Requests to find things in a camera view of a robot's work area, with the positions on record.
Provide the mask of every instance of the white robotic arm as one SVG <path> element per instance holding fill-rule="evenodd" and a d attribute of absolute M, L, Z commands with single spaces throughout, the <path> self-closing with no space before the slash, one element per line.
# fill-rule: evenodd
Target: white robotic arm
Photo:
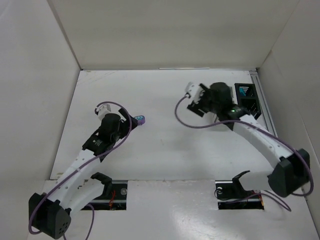
<path fill-rule="evenodd" d="M 252 194 L 252 190 L 273 190 L 279 196 L 287 197 L 309 181 L 309 175 L 301 159 L 286 145 L 272 137 L 247 109 L 234 104 L 230 87 L 225 83 L 217 82 L 208 88 L 203 84 L 196 85 L 190 82 L 185 92 L 186 96 L 192 99 L 187 107 L 189 110 L 201 117 L 208 112 L 216 114 L 221 122 L 253 145 L 273 168 L 273 171 L 248 170 L 225 183 L 216 181 L 217 188 L 225 190 L 223 199 L 245 198 Z M 309 168 L 309 154 L 304 149 L 297 152 Z"/>
<path fill-rule="evenodd" d="M 53 239 L 65 234 L 73 215 L 91 200 L 110 194 L 112 179 L 97 172 L 97 168 L 119 139 L 126 138 L 131 130 L 144 123 L 123 108 L 119 113 L 125 120 L 121 119 L 120 115 L 111 113 L 109 104 L 99 105 L 95 113 L 101 120 L 101 126 L 84 143 L 71 166 L 48 194 L 34 193 L 29 199 L 31 226 Z"/>

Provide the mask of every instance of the mounting slot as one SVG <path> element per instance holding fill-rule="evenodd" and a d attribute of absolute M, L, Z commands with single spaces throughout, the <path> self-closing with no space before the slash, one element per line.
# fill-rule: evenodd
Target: mounting slot
<path fill-rule="evenodd" d="M 112 207 L 110 208 L 110 200 L 113 197 L 113 192 L 115 191 L 115 197 L 113 199 Z M 128 181 L 112 181 L 112 188 L 108 195 L 106 195 L 107 188 L 105 187 L 101 196 L 98 196 L 92 200 L 91 204 L 94 210 L 126 210 L 127 209 L 127 191 L 128 191 Z M 90 207 L 85 206 L 82 210 L 91 210 Z"/>
<path fill-rule="evenodd" d="M 253 191 L 245 191 L 242 187 L 239 188 L 236 179 L 234 181 L 216 180 L 215 188 L 214 194 L 218 199 L 219 210 L 265 209 L 263 199 L 258 195 L 241 202 L 230 203 L 253 194 Z"/>

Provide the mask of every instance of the white table surface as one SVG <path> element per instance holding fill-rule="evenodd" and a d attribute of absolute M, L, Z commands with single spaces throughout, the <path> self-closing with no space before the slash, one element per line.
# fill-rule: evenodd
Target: white table surface
<path fill-rule="evenodd" d="M 228 180 L 244 170 L 271 167 L 257 150 L 226 126 L 199 130 L 177 122 L 174 108 L 190 81 L 208 86 L 214 82 L 226 82 L 229 86 L 252 82 L 248 71 L 239 70 L 80 73 L 52 179 L 67 169 L 100 125 L 94 114 L 98 103 L 118 102 L 131 115 L 146 117 L 146 123 L 136 128 L 99 168 L 115 180 L 135 181 L 128 183 L 126 211 L 96 212 L 90 240 L 319 239 L 303 197 L 285 199 L 291 213 L 265 197 L 265 211 L 217 210 L 214 179 Z M 187 110 L 188 102 L 178 111 L 183 120 L 198 126 L 212 122 L 209 114 L 201 118 Z M 53 183 L 47 181 L 43 191 L 47 192 Z M 67 239 L 84 239 L 90 221 L 91 212 L 81 211 L 72 220 Z M 44 234 L 28 238 L 40 239 L 50 238 Z"/>
<path fill-rule="evenodd" d="M 271 168 L 256 149 L 226 126 L 189 129 L 175 119 L 175 105 L 188 82 L 234 86 L 252 80 L 248 71 L 241 70 L 82 71 L 51 179 L 67 169 L 100 126 L 94 108 L 103 101 L 120 103 L 132 116 L 146 118 L 101 164 L 99 171 L 115 180 L 225 180 L 245 170 Z M 187 110 L 189 103 L 185 100 L 178 110 L 184 121 L 198 126 L 212 123 L 211 114 L 201 118 Z"/>
<path fill-rule="evenodd" d="M 48 192 L 55 181 L 47 181 Z M 301 197 L 289 196 L 287 212 L 263 197 L 265 210 L 218 210 L 213 180 L 129 181 L 127 209 L 95 211 L 89 240 L 318 240 Z M 91 211 L 74 216 L 67 240 L 84 240 Z M 28 240 L 51 240 L 41 233 Z"/>

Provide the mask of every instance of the white wall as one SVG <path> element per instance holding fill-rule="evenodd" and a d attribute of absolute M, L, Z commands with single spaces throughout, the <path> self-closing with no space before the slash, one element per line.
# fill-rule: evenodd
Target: white wall
<path fill-rule="evenodd" d="M 84 69 L 260 67 L 299 0 L 50 0 Z"/>
<path fill-rule="evenodd" d="M 320 231 L 320 1 L 300 0 L 259 70 L 278 135 L 305 148 L 315 180 L 308 197 Z"/>
<path fill-rule="evenodd" d="M 1 239 L 27 238 L 79 71 L 46 0 L 0 1 Z"/>

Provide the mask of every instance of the screw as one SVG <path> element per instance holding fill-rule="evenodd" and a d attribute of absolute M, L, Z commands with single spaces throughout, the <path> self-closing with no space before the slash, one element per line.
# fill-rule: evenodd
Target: screw
<path fill-rule="evenodd" d="M 126 188 L 121 188 L 120 193 L 121 193 L 121 195 L 127 195 L 127 189 Z"/>
<path fill-rule="evenodd" d="M 222 192 L 222 187 L 218 186 L 218 187 L 216 188 L 216 193 L 217 193 L 218 195 L 222 194 L 222 193 L 223 193 L 223 192 Z"/>

